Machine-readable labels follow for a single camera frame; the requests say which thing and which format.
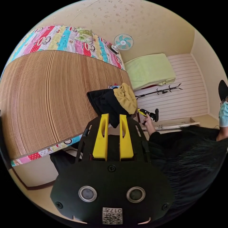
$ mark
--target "black sleeve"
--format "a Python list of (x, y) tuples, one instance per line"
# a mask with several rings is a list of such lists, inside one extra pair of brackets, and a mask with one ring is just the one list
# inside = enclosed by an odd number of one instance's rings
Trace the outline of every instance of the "black sleeve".
[(170, 133), (164, 133), (160, 134), (158, 131), (151, 134), (149, 141), (154, 142), (163, 148), (171, 148), (173, 144), (176, 142), (176, 140), (180, 139), (182, 137), (182, 132), (170, 132)]

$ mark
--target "qr code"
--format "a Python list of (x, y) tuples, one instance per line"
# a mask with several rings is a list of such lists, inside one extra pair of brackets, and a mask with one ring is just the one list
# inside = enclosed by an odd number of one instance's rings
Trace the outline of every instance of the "qr code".
[(111, 225), (123, 224), (122, 208), (103, 207), (102, 222), (103, 224), (111, 224)]

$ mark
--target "wooden baseboard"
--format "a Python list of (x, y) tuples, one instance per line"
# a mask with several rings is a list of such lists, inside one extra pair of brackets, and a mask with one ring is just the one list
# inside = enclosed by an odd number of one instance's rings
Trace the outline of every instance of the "wooden baseboard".
[(53, 186), (55, 183), (54, 181), (51, 181), (49, 183), (43, 184), (43, 185), (38, 185), (38, 186), (32, 186), (32, 187), (28, 187), (22, 180), (21, 178), (18, 176), (18, 174), (16, 173), (15, 169), (12, 167), (12, 170), (15, 174), (15, 176), (18, 178), (18, 180), (23, 184), (23, 186), (27, 189), (27, 190), (39, 190), (39, 189), (43, 189), (43, 188), (48, 188), (50, 186)]

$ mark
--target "yellow bracket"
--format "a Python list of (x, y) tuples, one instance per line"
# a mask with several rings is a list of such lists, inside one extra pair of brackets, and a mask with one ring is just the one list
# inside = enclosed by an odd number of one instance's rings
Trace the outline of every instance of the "yellow bracket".
[(120, 122), (120, 134), (119, 134), (120, 160), (126, 159), (126, 158), (133, 158), (134, 153), (133, 153), (133, 148), (131, 144), (130, 132), (128, 129), (127, 116), (120, 115), (119, 122)]
[(105, 161), (107, 161), (108, 156), (108, 126), (109, 114), (102, 114), (95, 146), (93, 149), (93, 157), (98, 159), (105, 159)]
[(147, 115), (146, 115), (145, 113), (141, 112), (140, 109), (138, 109), (138, 112), (139, 112), (140, 114), (142, 114), (143, 116), (147, 117)]

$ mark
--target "screw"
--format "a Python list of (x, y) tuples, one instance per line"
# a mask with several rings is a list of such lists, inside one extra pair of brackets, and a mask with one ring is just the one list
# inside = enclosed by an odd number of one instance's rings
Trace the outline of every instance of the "screw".
[(169, 205), (169, 204), (164, 204), (164, 205), (162, 206), (162, 210), (165, 211), (165, 210), (168, 208), (168, 205)]
[(108, 171), (109, 171), (109, 172), (115, 172), (115, 170), (116, 170), (116, 167), (115, 167), (114, 165), (110, 165), (110, 166), (108, 167)]
[(56, 205), (59, 209), (62, 209), (62, 208), (63, 208), (63, 205), (62, 205), (60, 202), (55, 202), (55, 205)]

